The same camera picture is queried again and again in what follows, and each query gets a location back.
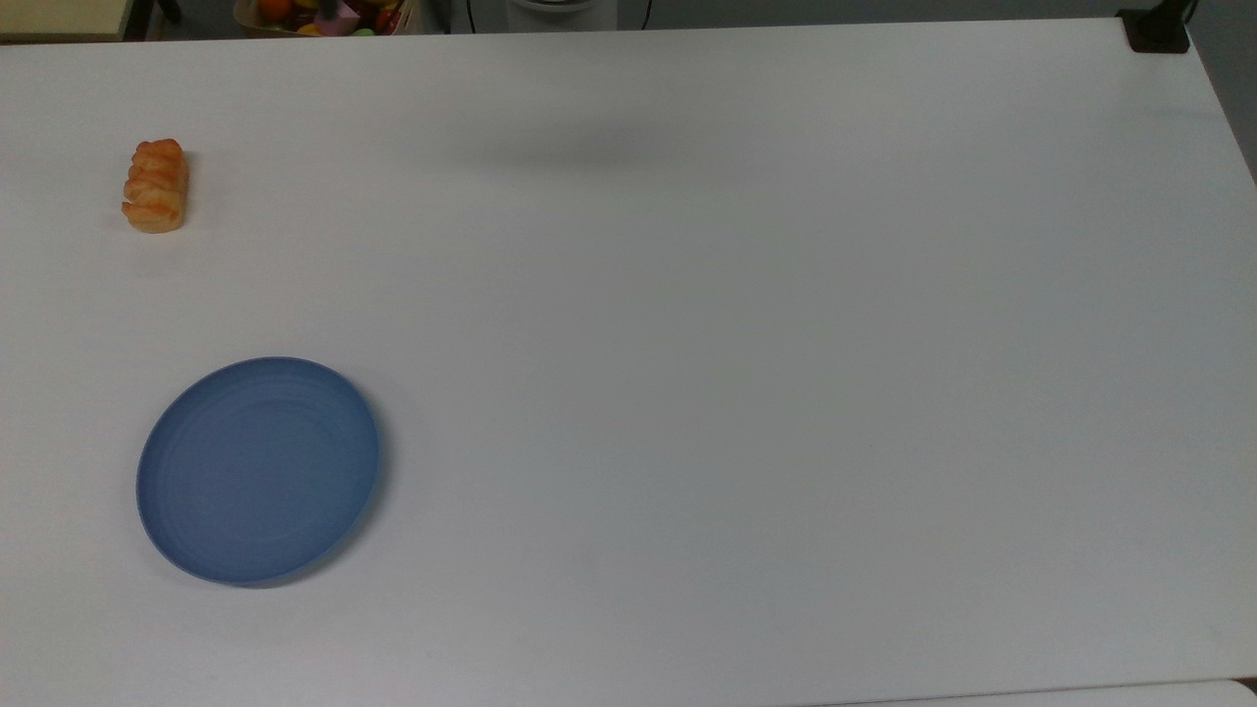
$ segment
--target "table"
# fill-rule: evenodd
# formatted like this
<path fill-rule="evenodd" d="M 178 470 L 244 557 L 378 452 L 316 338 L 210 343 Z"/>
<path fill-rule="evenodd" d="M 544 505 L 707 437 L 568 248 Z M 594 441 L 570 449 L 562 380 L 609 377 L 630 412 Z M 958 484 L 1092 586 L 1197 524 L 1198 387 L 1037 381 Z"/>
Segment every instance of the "table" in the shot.
<path fill-rule="evenodd" d="M 1257 190 L 1117 20 L 0 48 L 6 704 L 784 706 L 1257 674 Z M 187 224 L 128 229 L 134 143 Z M 184 575 L 222 365 L 386 430 Z"/>
<path fill-rule="evenodd" d="M 132 0 L 11 0 L 0 5 L 0 42 L 121 40 Z"/>
<path fill-rule="evenodd" d="M 885 707 L 1251 707 L 1257 698 L 1234 682 L 1067 689 L 1021 694 L 882 702 Z"/>

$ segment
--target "fruit basket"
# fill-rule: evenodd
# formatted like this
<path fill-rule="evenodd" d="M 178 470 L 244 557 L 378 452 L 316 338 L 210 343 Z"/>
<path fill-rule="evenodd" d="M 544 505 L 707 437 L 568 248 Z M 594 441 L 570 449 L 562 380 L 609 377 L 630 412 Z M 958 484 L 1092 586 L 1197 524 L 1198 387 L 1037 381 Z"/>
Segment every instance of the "fruit basket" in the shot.
<path fill-rule="evenodd" d="M 414 11 L 416 0 L 343 0 L 352 18 L 352 30 L 344 34 L 357 36 L 387 34 L 422 34 L 420 13 Z M 236 0 L 233 15 L 245 36 L 323 36 L 314 25 L 317 0 Z"/>

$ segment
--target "gray floor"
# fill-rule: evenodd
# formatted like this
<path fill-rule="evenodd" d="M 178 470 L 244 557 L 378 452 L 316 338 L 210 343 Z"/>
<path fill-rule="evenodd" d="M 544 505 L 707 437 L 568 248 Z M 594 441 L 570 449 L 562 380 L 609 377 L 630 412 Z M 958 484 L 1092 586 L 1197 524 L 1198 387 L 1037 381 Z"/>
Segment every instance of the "gray floor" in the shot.
<path fill-rule="evenodd" d="M 505 28 L 507 0 L 471 0 L 478 31 Z M 620 0 L 621 26 L 641 26 L 647 0 Z M 166 24 L 162 38 L 244 36 L 231 16 L 233 0 L 178 0 L 184 21 Z M 1021 18 L 1112 16 L 1121 8 L 1154 0 L 655 0 L 651 29 L 944 21 Z M 454 0 L 455 31 L 468 31 L 464 0 Z M 1232 130 L 1257 175 L 1257 0 L 1200 0 L 1190 24 Z"/>

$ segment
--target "blue plate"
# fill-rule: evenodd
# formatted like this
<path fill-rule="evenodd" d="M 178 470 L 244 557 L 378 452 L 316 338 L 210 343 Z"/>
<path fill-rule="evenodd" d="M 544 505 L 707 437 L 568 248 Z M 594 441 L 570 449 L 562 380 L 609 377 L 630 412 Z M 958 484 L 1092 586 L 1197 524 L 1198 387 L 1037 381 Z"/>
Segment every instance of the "blue plate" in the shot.
<path fill-rule="evenodd" d="M 380 434 L 362 395 L 300 359 L 255 359 L 178 396 L 148 435 L 136 498 L 167 560 L 274 584 L 327 555 L 366 509 Z"/>

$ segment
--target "pastry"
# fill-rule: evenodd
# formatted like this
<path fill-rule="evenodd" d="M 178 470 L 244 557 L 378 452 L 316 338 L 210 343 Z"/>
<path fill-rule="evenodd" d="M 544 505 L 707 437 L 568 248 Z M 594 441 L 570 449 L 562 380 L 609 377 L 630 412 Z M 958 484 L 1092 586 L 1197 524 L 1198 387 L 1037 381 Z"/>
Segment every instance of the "pastry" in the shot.
<path fill-rule="evenodd" d="M 178 142 L 141 142 L 131 157 L 122 214 L 145 233 L 166 233 L 184 224 L 187 205 L 187 160 Z"/>

